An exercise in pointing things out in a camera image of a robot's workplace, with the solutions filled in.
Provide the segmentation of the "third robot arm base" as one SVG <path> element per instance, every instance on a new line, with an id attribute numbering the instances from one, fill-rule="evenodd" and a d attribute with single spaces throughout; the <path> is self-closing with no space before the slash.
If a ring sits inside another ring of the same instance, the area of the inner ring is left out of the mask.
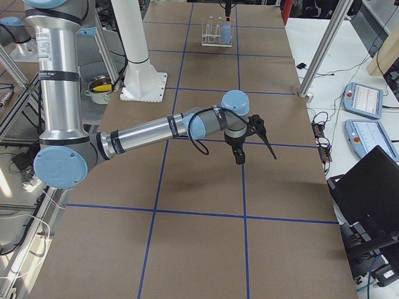
<path id="1" fill-rule="evenodd" d="M 37 44 L 17 17 L 1 18 L 1 45 L 14 44 L 10 56 L 15 62 L 38 62 Z"/>

